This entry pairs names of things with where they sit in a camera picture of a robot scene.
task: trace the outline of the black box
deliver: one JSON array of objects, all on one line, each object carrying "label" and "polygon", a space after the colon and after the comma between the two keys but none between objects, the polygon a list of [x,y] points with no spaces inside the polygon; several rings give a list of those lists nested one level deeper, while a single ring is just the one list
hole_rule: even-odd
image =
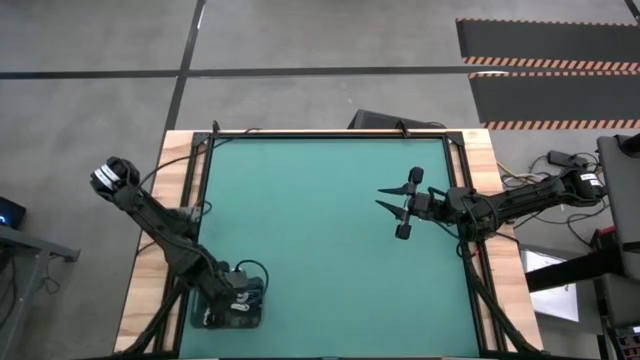
[{"label": "black box", "polygon": [[19,230],[24,223],[27,209],[0,196],[0,226]]}]

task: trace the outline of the wooden table frame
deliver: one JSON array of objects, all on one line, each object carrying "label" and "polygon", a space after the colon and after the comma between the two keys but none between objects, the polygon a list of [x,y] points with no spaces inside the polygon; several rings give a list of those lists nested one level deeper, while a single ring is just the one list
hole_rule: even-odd
[{"label": "wooden table frame", "polygon": [[[233,136],[244,131],[222,131],[221,136]],[[179,161],[160,170],[156,175],[152,195],[166,207],[180,207],[193,205],[197,199],[204,195],[204,188],[200,186],[203,170],[208,170],[210,152],[205,141],[210,131],[169,131],[160,154],[159,164],[184,157],[192,156],[195,161]],[[399,130],[260,130],[255,131],[259,135],[275,136],[285,134],[287,136],[311,134],[344,134],[354,136],[401,136]],[[495,156],[489,138],[489,132],[483,129],[462,130],[412,130],[416,135],[427,134],[459,134],[450,141],[451,163],[455,172],[455,184],[457,186],[475,187],[480,193],[494,194],[502,191],[502,183],[496,165]],[[456,146],[455,142],[461,142],[463,147]],[[503,226],[500,231],[513,235],[510,226]],[[151,241],[146,235],[140,237],[139,248]],[[542,341],[531,304],[531,298],[526,284],[518,246],[511,240],[494,237],[481,245],[480,255],[486,256],[485,261],[480,261],[478,256],[474,259],[474,265],[478,274],[491,274],[485,277],[485,283],[490,291],[497,295],[498,302],[507,316],[524,335],[524,337],[538,349],[542,348]],[[139,333],[144,329],[155,311],[159,308],[163,298],[167,279],[167,265],[164,261],[162,250],[157,246],[145,249],[137,256],[131,282],[124,305],[124,310],[114,346],[114,351],[121,351],[128,347]],[[476,305],[480,308],[482,325],[476,322],[476,331],[482,333],[486,350],[513,350],[513,346],[501,332],[495,331],[495,323],[488,309],[481,299],[477,299]],[[178,319],[178,306],[176,304],[171,312],[166,325],[164,341],[155,341],[148,351],[171,351],[174,348],[175,331],[181,332],[183,319]]]}]

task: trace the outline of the orange striped edge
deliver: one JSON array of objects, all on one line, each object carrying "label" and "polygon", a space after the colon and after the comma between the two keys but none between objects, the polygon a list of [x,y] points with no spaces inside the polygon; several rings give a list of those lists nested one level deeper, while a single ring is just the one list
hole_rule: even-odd
[{"label": "orange striped edge", "polygon": [[516,120],[487,121],[489,130],[640,129],[640,120]]},{"label": "orange striped edge", "polygon": [[637,27],[636,24],[613,24],[600,22],[570,22],[570,21],[540,21],[540,20],[511,20],[511,19],[476,19],[476,18],[457,18],[456,22],[475,21],[475,22],[510,22],[521,24],[553,24],[553,25],[580,25],[580,26],[620,26],[620,27]]},{"label": "orange striped edge", "polygon": [[492,66],[524,66],[550,69],[570,70],[640,70],[640,62],[611,62],[596,60],[561,60],[561,59],[530,59],[508,57],[469,56],[463,57],[462,62],[469,65]]},{"label": "orange striped edge", "polygon": [[476,77],[538,77],[538,76],[638,76],[640,71],[538,71],[538,72],[503,72],[503,73],[471,73],[469,78]]}]

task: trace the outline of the black metal frame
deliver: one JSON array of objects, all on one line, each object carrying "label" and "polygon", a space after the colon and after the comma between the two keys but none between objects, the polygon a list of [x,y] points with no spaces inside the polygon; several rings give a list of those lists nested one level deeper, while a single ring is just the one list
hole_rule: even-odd
[{"label": "black metal frame", "polygon": [[[212,162],[212,158],[213,158],[213,147],[215,144],[215,140],[211,141],[211,140],[204,140],[203,139],[207,139],[208,137],[210,137],[211,133],[206,132],[206,133],[199,133],[196,132],[193,134],[193,138],[192,138],[192,143],[191,143],[191,149],[190,149],[190,154],[191,155],[195,155],[198,151],[202,151],[199,150],[199,147],[201,145],[206,146],[206,151],[204,152],[204,164],[203,164],[203,170],[202,170],[202,175],[201,175],[201,179],[200,179],[200,186],[199,186],[199,190],[198,190],[198,198],[202,199],[204,197],[204,194],[207,191],[207,183],[208,183],[208,179],[209,179],[209,174],[210,174],[210,169],[211,169],[211,162]],[[297,132],[256,132],[256,133],[222,133],[222,134],[217,134],[216,135],[216,139],[237,139],[237,138],[243,138],[243,139],[248,139],[248,138],[259,138],[259,139],[372,139],[372,138],[377,138],[377,139],[402,139],[402,138],[406,138],[407,135],[400,133],[400,132],[381,132],[381,131],[367,131],[367,130],[360,130],[358,132],[351,132],[351,131],[340,131],[340,132],[326,132],[326,131],[318,131],[318,132],[313,132],[313,131],[309,131],[309,132],[304,132],[304,133],[297,133]],[[466,148],[464,146],[464,141],[463,141],[463,136],[461,132],[456,132],[456,131],[448,131],[443,129],[442,131],[433,131],[433,132],[429,132],[429,133],[411,133],[409,135],[410,138],[416,138],[416,139],[436,139],[436,140],[441,140],[442,144],[443,144],[443,151],[444,151],[444,156],[445,156],[445,160],[447,163],[447,173],[449,175],[449,179],[450,179],[450,185],[451,186],[458,186],[458,185],[462,185],[462,184],[458,184],[458,181],[456,179],[455,176],[455,169],[453,166],[453,160],[452,160],[452,154],[451,154],[451,145],[455,145],[457,147],[457,151],[458,151],[458,156],[459,156],[459,160],[460,160],[460,167],[461,167],[461,173],[463,176],[463,180],[466,186],[472,186],[472,180],[471,180],[471,172],[469,169],[469,163],[468,163],[468,159],[467,159],[467,154],[466,154]],[[183,192],[182,192],[182,198],[181,198],[181,204],[186,206],[189,202],[190,202],[190,194],[191,194],[191,190],[192,190],[192,186],[193,186],[193,179],[194,179],[194,174],[195,174],[195,164],[196,164],[197,158],[195,156],[191,156],[189,158],[189,162],[187,164],[187,173],[185,176],[185,184],[184,184],[184,188],[183,188]],[[486,248],[484,247],[484,244],[479,244],[478,245],[480,247],[480,252],[478,254],[479,258],[480,258],[480,263],[482,265],[482,277],[483,277],[483,281],[485,282],[486,286],[488,287],[489,291],[491,292],[491,294],[493,296],[495,296],[495,288],[493,285],[493,279],[491,277],[491,271],[490,271],[490,266],[489,266],[489,258],[488,258],[488,254],[486,252]],[[477,345],[478,345],[478,350],[480,355],[482,356],[486,351],[488,351],[487,349],[487,341],[486,341],[486,334],[484,331],[484,323],[482,321],[482,314],[480,312],[480,302],[478,299],[477,294],[475,293],[475,291],[473,290],[473,288],[471,287],[471,283],[470,283],[470,278],[469,278],[469,270],[466,266],[465,266],[465,277],[467,279],[467,290],[469,293],[469,302],[470,302],[470,307],[471,307],[471,312],[472,312],[472,317],[473,317],[473,321],[474,321],[474,328],[476,331],[476,340],[477,340]],[[171,284],[173,284],[174,279],[173,277],[168,277],[167,282],[165,284],[165,289],[164,289],[164,295],[163,298],[166,296],[166,294],[169,293],[170,289],[171,289]],[[176,331],[175,331],[175,336],[173,338],[173,348],[171,349],[170,352],[166,352],[164,351],[165,354],[170,355],[170,356],[178,356],[179,352],[180,352],[180,345],[182,343],[182,336],[183,336],[183,329],[184,329],[184,323],[186,321],[187,318],[187,304],[188,304],[188,296],[183,297],[180,300],[180,305],[179,305],[179,312],[178,312],[178,318],[177,318],[177,325],[176,325]],[[501,329],[499,328],[497,322],[495,320],[492,319],[492,324],[493,324],[493,329],[494,329],[494,337],[496,339],[496,344],[498,346],[498,350],[499,351],[504,351],[506,350],[506,345],[505,345],[505,338],[504,338],[504,334],[501,331]],[[163,352],[163,348],[164,348],[164,334],[165,334],[165,330],[166,328],[163,326],[162,332],[159,334],[159,336],[156,337],[156,340],[154,342],[154,352]]]}]

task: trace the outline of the black device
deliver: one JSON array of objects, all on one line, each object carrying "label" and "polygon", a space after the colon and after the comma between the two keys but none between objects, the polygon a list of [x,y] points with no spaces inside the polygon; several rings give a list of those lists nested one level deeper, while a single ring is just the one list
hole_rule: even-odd
[{"label": "black device", "polygon": [[205,303],[202,327],[248,329],[260,324],[263,280],[248,277],[237,266],[231,269],[199,245],[195,241],[197,223],[189,212],[167,209],[151,197],[142,189],[139,172],[131,162],[110,157],[91,174],[91,186],[126,212],[162,248],[169,271],[178,279],[147,328],[123,353],[143,353],[173,304],[194,288]]},{"label": "black device", "polygon": [[575,154],[567,154],[560,151],[551,150],[547,154],[547,162],[568,168],[585,167],[589,163],[585,158]]},{"label": "black device", "polygon": [[0,226],[20,230],[26,214],[24,206],[0,196]]}]

